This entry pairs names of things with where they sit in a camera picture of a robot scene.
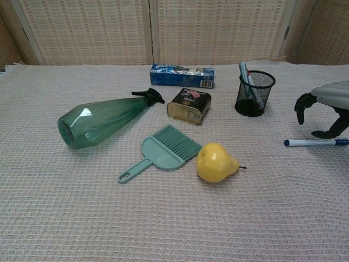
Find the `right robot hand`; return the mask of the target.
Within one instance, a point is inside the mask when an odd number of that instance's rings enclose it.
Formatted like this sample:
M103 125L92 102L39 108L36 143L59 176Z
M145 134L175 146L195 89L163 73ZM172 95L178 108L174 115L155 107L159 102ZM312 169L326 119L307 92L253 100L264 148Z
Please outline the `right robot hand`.
M333 139L348 128L348 80L334 82L314 88L309 93L301 95L294 106L297 120L304 123L304 111L315 103L332 107L339 114L339 118L328 131L313 131L311 134L320 139Z

